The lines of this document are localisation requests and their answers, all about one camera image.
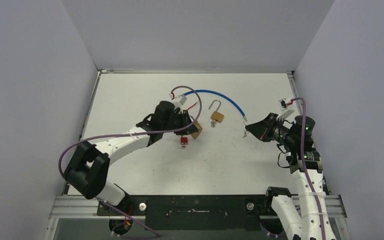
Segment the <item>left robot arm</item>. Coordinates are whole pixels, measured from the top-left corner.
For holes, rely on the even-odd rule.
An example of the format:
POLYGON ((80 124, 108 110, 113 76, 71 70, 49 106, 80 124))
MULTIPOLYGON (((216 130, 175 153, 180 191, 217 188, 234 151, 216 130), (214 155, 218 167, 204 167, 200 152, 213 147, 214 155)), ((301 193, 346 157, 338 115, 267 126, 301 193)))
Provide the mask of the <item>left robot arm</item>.
POLYGON ((165 133, 186 136, 198 132, 199 128, 180 102, 161 101, 153 113, 121 136, 106 136, 97 143, 79 143, 62 171, 62 178, 86 199, 105 201, 116 215, 124 215, 129 210, 129 201, 124 198, 127 193, 107 179, 110 166, 136 150, 153 145, 165 133))

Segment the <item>red cable padlock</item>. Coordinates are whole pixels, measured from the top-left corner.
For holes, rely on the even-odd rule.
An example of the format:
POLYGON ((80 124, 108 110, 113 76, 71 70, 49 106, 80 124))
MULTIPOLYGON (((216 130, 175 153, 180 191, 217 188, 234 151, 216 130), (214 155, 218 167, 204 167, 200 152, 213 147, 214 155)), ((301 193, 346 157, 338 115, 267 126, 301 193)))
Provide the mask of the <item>red cable padlock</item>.
MULTIPOLYGON (((195 102, 193 105, 191 105, 190 107, 187 108, 187 110, 190 110, 191 108, 193 108, 194 106, 196 106, 199 102, 195 102)), ((180 144, 181 146, 183 145, 187 145, 188 144, 188 138, 186 136, 181 136, 180 137, 180 144)))

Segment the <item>brass padlock short shackle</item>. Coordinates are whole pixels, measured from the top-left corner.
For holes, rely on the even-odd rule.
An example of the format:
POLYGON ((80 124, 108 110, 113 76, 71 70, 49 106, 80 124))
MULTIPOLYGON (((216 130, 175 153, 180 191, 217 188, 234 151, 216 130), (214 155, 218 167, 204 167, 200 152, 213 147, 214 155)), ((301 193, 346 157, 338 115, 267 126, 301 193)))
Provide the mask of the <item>brass padlock short shackle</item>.
POLYGON ((200 123, 198 121, 195 121, 194 124, 193 124, 193 128, 192 128, 192 133, 190 134, 190 136, 196 140, 199 135, 202 133, 202 126, 200 125, 200 123))

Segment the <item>blue cable lock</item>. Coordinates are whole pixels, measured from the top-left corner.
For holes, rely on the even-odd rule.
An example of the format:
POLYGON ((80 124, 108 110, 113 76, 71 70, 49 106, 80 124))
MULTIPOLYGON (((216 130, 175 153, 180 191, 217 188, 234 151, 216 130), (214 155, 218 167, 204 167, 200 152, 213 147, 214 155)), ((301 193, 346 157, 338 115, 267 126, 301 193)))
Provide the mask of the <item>blue cable lock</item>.
POLYGON ((232 100, 230 97, 224 95, 223 93, 220 93, 220 92, 217 92, 217 91, 214 91, 214 90, 209 90, 209 89, 197 89, 195 90, 196 93, 206 93, 206 94, 212 94, 212 95, 216 95, 218 97, 221 97, 225 100, 227 100, 229 103, 231 103, 240 113, 240 115, 242 116, 243 120, 245 122, 248 121, 247 117, 246 117, 246 114, 245 112, 242 110, 242 108, 234 101, 232 100))

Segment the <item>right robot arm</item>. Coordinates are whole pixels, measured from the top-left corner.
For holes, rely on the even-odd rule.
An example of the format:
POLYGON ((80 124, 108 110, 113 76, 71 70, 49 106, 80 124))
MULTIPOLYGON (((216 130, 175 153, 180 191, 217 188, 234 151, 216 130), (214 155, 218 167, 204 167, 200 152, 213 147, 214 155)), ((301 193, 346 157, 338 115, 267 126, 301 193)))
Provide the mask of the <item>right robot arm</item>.
POLYGON ((286 169, 294 180, 299 208, 295 207, 289 189, 282 187, 269 187, 262 207, 266 213, 278 216, 289 240, 336 239, 327 212, 321 156, 312 139, 314 126, 311 117, 298 115, 286 127, 276 113, 245 126, 258 140, 274 141, 285 149, 286 169))

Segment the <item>silver keys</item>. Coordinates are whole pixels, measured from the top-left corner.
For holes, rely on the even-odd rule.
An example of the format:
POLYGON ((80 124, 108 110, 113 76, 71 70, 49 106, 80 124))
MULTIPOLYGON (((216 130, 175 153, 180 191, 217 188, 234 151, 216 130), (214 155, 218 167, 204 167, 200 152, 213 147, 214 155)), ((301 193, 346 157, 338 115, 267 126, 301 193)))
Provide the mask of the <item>silver keys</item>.
POLYGON ((247 123, 244 121, 243 124, 244 124, 244 131, 243 131, 243 136, 242 137, 246 138, 249 132, 246 130, 247 123))
POLYGON ((210 124, 211 124, 211 127, 214 128, 214 127, 216 126, 216 121, 215 121, 215 120, 212 120, 212 121, 210 122, 210 124))

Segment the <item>brass padlock long shackle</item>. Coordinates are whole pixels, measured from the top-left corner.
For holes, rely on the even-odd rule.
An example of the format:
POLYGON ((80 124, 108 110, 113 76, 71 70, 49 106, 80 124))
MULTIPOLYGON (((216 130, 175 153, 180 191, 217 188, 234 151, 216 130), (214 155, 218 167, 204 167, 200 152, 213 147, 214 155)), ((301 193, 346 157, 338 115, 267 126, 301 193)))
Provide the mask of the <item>brass padlock long shackle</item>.
POLYGON ((212 115, 210 116, 210 119, 211 119, 211 121, 216 121, 216 123, 221 123, 225 117, 219 111, 219 109, 222 105, 221 101, 218 99, 213 100, 212 103, 209 105, 208 109, 210 110, 215 103, 218 103, 218 106, 216 107, 215 111, 213 111, 212 115))

